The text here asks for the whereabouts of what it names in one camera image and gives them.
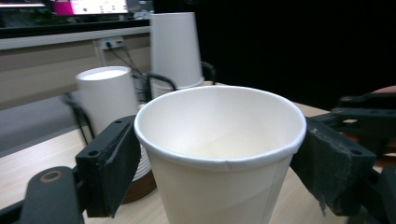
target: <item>desk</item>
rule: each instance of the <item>desk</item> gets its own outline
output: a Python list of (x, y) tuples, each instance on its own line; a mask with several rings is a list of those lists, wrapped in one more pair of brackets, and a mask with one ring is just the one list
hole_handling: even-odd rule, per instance
[[(297, 104), (307, 117), (327, 113)], [(46, 142), (0, 159), (0, 209), (24, 198), (29, 179), (53, 166), (74, 167), (75, 156), (84, 148), (79, 130), (65, 133)], [(346, 223), (346, 217), (337, 217), (330, 210), (323, 216), (318, 201), (305, 188), (299, 177), (289, 168), (280, 191), (272, 224), (325, 224)], [(157, 190), (145, 198), (123, 204), (114, 218), (87, 218), (87, 224), (134, 223), (166, 224), (166, 214)]]

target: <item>monitor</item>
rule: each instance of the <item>monitor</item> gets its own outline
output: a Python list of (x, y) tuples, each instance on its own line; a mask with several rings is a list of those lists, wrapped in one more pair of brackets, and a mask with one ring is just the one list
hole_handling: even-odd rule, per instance
[(0, 8), (29, 8), (44, 6), (44, 0), (0, 0)]
[(127, 14), (127, 0), (50, 0), (58, 16)]

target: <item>wall socket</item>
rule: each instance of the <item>wall socket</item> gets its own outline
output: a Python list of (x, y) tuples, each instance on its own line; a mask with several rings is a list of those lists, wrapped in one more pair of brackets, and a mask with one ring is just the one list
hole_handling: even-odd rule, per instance
[(124, 47), (122, 36), (102, 38), (99, 41), (101, 49), (109, 49), (108, 44), (111, 46), (112, 49)]

